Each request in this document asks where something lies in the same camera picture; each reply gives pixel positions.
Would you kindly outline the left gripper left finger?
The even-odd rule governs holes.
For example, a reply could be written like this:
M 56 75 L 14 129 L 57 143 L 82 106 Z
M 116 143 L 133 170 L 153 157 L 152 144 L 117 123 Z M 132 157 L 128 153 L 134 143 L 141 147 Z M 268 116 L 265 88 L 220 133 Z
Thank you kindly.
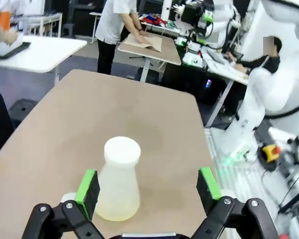
M 92 223 L 100 186 L 97 171 L 87 170 L 75 199 L 34 206 L 23 239 L 60 239 L 66 232 L 73 232 L 78 239 L 100 239 L 101 233 Z

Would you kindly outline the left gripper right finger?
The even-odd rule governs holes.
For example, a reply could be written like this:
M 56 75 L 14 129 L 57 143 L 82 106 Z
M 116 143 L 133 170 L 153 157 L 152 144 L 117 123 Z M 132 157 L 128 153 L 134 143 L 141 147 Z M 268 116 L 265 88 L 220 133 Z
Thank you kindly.
M 196 189 L 206 218 L 192 235 L 193 239 L 218 239 L 225 228 L 235 229 L 242 239 L 278 239 L 279 235 L 263 200 L 240 202 L 222 196 L 209 167 L 198 170 Z

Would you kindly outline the person's right hand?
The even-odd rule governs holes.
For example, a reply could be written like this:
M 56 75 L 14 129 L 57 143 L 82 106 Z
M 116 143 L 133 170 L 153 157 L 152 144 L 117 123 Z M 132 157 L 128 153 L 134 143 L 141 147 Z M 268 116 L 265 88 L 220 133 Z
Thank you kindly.
M 15 31 L 5 31 L 3 33 L 2 41 L 7 45 L 12 45 L 18 38 L 18 33 Z

